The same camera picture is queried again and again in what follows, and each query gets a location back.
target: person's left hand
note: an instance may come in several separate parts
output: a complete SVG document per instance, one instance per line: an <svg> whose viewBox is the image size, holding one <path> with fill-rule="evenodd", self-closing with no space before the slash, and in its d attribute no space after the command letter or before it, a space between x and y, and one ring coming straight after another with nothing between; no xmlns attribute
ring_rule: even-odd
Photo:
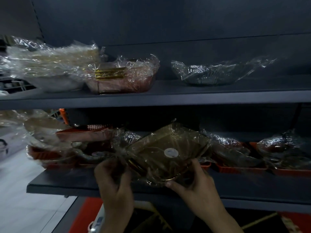
<svg viewBox="0 0 311 233"><path fill-rule="evenodd" d="M122 174L119 187L111 177L117 164L116 159L109 159L101 162L94 170L106 215L102 232L123 232L134 210L130 171Z"/></svg>

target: white tiled floor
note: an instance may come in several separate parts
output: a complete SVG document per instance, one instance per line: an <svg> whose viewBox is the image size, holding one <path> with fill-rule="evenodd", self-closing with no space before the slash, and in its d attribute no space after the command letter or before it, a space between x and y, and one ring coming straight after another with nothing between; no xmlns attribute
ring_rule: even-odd
<svg viewBox="0 0 311 233"><path fill-rule="evenodd" d="M51 233L76 197L28 194L27 184L44 169L25 150L0 162L0 232Z"/></svg>

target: red plastic basket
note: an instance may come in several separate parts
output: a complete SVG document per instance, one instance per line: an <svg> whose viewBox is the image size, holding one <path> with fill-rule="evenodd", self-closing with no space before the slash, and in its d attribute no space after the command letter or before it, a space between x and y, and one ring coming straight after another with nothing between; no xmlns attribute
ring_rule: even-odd
<svg viewBox="0 0 311 233"><path fill-rule="evenodd" d="M203 164L201 164L201 168L203 168L205 171L207 171L211 165L212 165L211 162L203 163Z"/></svg>
<svg viewBox="0 0 311 233"><path fill-rule="evenodd" d="M272 169L272 172L277 176L304 176L310 177L311 170L290 170L290 169Z"/></svg>
<svg viewBox="0 0 311 233"><path fill-rule="evenodd" d="M225 167L216 163L218 171L221 173L236 173L251 172L256 174L263 174L268 168L253 168L253 167Z"/></svg>

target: gray metal shelf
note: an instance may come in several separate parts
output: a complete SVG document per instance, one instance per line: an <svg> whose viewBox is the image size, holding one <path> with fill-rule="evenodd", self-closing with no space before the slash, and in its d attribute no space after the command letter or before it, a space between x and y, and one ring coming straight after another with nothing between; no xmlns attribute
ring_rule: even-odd
<svg viewBox="0 0 311 233"><path fill-rule="evenodd" d="M189 86L157 80L145 93L94 95L88 89L43 93L39 89L0 98L0 109L91 108L157 105L208 105L311 102L311 75L243 78L232 85Z"/></svg>
<svg viewBox="0 0 311 233"><path fill-rule="evenodd" d="M225 174L209 170L218 193L228 208L311 212L311 178L282 177L271 173ZM174 201L181 199L167 188L133 183L136 200ZM93 170L45 170L27 186L28 193L99 197Z"/></svg>

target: white round sticker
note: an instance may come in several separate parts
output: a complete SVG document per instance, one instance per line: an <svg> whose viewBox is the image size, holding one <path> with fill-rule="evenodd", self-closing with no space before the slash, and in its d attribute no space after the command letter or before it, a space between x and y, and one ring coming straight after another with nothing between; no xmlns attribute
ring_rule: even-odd
<svg viewBox="0 0 311 233"><path fill-rule="evenodd" d="M166 157L169 157L169 158L176 158L178 156L178 151L174 148L167 148L165 151L164 151L164 154Z"/></svg>

